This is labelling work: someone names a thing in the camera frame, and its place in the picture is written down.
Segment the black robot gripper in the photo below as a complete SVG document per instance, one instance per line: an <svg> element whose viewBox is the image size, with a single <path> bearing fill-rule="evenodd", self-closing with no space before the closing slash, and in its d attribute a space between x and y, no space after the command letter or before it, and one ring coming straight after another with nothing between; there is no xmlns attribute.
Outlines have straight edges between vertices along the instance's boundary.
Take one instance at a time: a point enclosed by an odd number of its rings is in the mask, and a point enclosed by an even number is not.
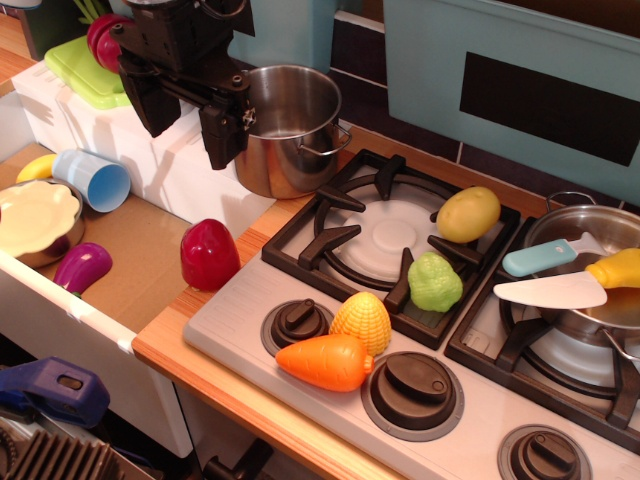
<svg viewBox="0 0 640 480"><path fill-rule="evenodd" d="M119 73L142 125L158 137L181 117L180 100L197 106L202 139L213 170L223 170L248 147L256 122L241 99L250 81L230 58L236 32L253 35L249 1L129 1L133 23L115 27Z"/></svg>

